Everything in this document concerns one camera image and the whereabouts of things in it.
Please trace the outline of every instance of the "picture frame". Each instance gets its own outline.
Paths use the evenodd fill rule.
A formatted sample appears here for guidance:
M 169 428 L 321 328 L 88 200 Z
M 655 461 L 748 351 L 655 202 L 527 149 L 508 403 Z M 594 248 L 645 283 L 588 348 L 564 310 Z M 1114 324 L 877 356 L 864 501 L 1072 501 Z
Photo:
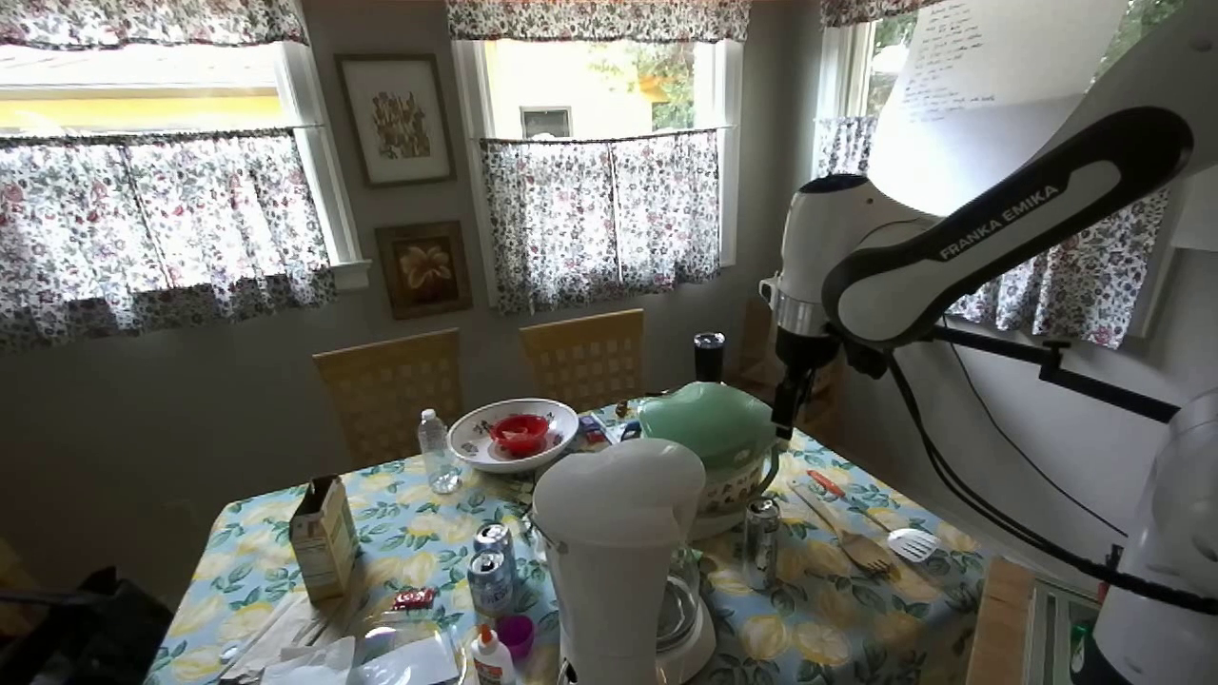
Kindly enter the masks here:
M 456 222 L 377 229 L 380 274 L 396 320 L 467 310 Z
M 452 145 L 430 54 L 338 59 L 362 174 L 371 186 L 452 181 Z

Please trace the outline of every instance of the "wooden chair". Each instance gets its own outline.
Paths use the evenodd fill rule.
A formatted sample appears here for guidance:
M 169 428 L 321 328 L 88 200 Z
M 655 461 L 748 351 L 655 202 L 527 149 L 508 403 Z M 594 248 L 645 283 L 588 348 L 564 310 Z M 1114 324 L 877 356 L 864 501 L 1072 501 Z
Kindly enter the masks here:
M 447 422 L 465 413 L 456 330 L 324 351 L 311 356 L 311 364 L 344 418 L 345 468 L 419 453 L 424 408 Z
M 523 328 L 541 395 L 576 413 L 645 395 L 645 310 Z

